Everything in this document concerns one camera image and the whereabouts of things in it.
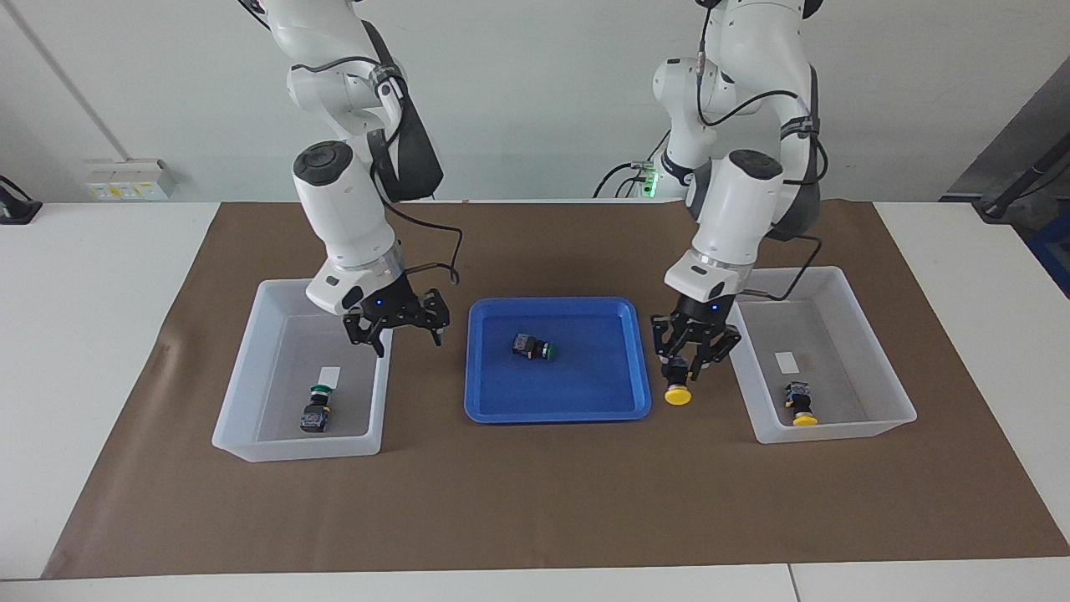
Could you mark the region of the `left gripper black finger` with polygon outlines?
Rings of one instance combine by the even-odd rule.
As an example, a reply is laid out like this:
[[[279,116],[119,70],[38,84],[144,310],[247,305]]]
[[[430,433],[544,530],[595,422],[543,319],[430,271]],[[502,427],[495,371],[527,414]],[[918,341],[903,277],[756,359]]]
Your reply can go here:
[[[688,317],[684,314],[652,315],[652,339],[655,354],[668,365],[681,357],[688,344]]]
[[[690,380],[696,381],[707,366],[718,365],[739,342],[742,333],[733,324],[690,325],[690,342],[696,346],[690,362]]]

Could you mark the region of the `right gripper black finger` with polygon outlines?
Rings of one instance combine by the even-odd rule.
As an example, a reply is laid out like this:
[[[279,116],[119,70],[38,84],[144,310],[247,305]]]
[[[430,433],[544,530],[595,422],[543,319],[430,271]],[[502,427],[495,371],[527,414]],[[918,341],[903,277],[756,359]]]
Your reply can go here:
[[[345,314],[343,330],[351,345],[366,345],[374,351],[378,358],[384,358],[385,344],[381,333],[385,330],[386,321],[387,318],[382,314]]]
[[[442,335],[450,325],[450,309],[438,288],[432,288],[418,298],[416,325],[431,335],[435,346],[442,348]]]

